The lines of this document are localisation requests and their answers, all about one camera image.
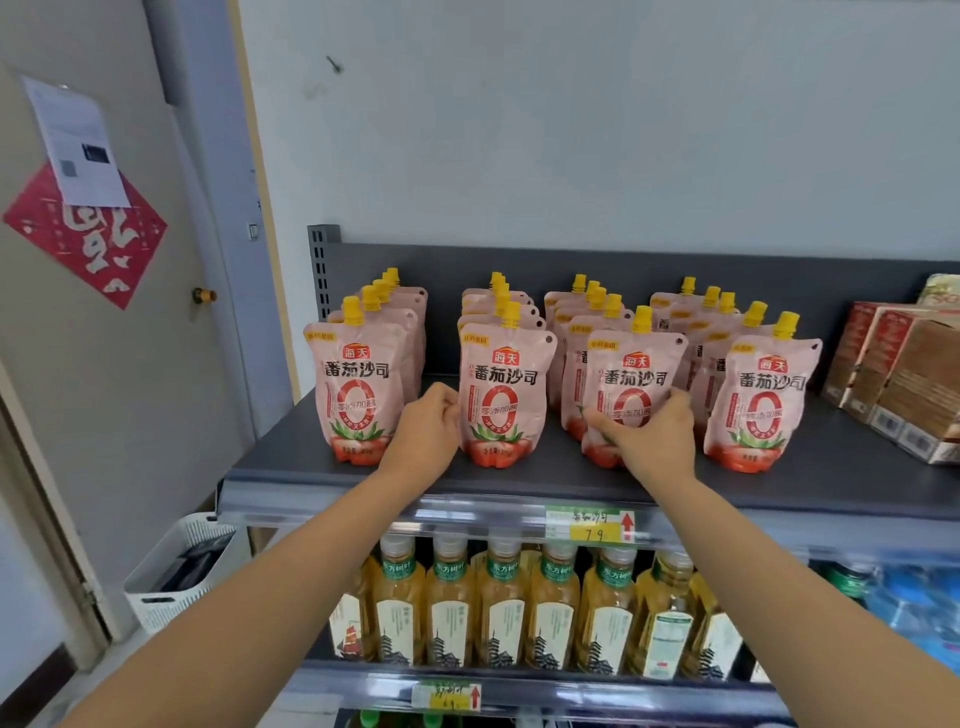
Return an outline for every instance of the price tag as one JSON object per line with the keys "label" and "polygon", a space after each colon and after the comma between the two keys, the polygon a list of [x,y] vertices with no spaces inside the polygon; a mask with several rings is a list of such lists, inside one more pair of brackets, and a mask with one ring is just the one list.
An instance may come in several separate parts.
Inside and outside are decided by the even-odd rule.
{"label": "price tag", "polygon": [[618,508],[551,505],[546,509],[546,538],[596,544],[633,544],[636,514]]}
{"label": "price tag", "polygon": [[422,711],[480,712],[480,685],[455,680],[436,680],[414,686],[410,706]]}

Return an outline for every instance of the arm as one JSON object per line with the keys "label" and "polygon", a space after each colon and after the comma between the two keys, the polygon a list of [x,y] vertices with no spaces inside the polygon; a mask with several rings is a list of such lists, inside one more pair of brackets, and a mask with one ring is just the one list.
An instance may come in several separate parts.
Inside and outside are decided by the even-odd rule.
{"label": "arm", "polygon": [[596,410],[590,425],[676,528],[717,598],[801,726],[942,726],[960,715],[960,682],[780,548],[696,479],[689,395],[639,429]]}
{"label": "arm", "polygon": [[456,400],[434,384],[408,404],[375,473],[174,619],[62,728],[255,726],[377,539],[449,465]]}

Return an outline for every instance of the hand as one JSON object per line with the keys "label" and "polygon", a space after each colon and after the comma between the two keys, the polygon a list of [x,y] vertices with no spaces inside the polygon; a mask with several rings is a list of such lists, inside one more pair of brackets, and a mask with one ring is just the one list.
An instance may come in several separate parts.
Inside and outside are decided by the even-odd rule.
{"label": "hand", "polygon": [[627,427],[595,409],[584,411],[588,424],[620,448],[624,465],[644,486],[658,486],[693,478],[693,412],[690,395],[670,390],[670,399],[643,427]]}
{"label": "hand", "polygon": [[409,483],[419,496],[444,474],[458,447],[457,392],[436,382],[419,400],[403,408],[394,439],[377,470]]}

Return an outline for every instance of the white plastic basket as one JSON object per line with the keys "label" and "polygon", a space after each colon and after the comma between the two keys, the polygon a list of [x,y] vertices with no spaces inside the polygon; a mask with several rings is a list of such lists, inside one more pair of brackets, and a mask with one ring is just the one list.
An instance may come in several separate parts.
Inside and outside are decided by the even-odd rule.
{"label": "white plastic basket", "polygon": [[[146,591],[154,587],[163,573],[188,548],[228,533],[234,536],[227,548],[206,578],[193,589],[184,592]],[[246,529],[237,531],[235,526],[218,523],[215,513],[193,513],[177,521],[127,577],[123,585],[124,595],[144,630],[147,634],[154,635],[250,559],[250,540],[247,538]]]}

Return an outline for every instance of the water bottle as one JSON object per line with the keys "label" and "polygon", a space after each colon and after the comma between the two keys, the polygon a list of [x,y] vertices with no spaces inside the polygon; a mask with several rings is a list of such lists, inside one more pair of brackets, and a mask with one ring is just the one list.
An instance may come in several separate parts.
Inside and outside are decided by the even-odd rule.
{"label": "water bottle", "polygon": [[924,650],[933,633],[934,607],[923,576],[907,569],[886,571],[879,586],[867,594],[867,609]]}
{"label": "water bottle", "polygon": [[927,651],[932,657],[960,677],[960,570],[939,570],[930,575],[933,609],[933,645]]}

